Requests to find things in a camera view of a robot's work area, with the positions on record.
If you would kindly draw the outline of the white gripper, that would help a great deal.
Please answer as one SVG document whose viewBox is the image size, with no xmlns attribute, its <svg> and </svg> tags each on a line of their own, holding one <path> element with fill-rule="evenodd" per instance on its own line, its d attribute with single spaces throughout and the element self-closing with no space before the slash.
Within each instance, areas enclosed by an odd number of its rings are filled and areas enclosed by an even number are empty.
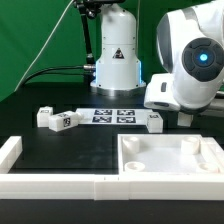
<svg viewBox="0 0 224 224">
<path fill-rule="evenodd" d="M 171 74 L 154 74 L 145 91 L 144 106 L 150 109 L 179 111 L 180 104 L 173 97 L 172 84 Z"/>
</svg>

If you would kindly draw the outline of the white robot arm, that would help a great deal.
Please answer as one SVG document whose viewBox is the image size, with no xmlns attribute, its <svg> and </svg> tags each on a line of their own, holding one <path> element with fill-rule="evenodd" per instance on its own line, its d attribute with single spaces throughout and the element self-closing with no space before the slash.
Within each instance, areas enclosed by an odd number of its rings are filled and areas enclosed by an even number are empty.
<svg viewBox="0 0 224 224">
<path fill-rule="evenodd" d="M 164 74 L 149 83 L 136 56 L 136 19 L 116 4 L 101 7 L 102 51 L 91 88 L 114 96 L 144 88 L 150 109 L 200 113 L 224 81 L 224 0 L 166 13 L 156 30 Z"/>
</svg>

